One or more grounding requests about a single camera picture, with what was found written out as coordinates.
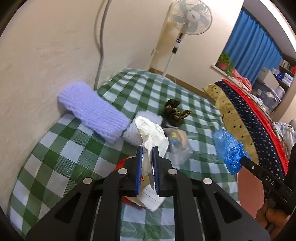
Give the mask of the person's right hand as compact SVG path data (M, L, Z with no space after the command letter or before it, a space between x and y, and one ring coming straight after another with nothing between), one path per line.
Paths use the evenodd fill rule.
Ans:
M274 227L270 232L271 240L280 233L283 227L287 224L290 216L282 210L271 208L268 200L264 202L263 206L258 209L256 213L256 220L264 228L267 227L268 222L273 223Z

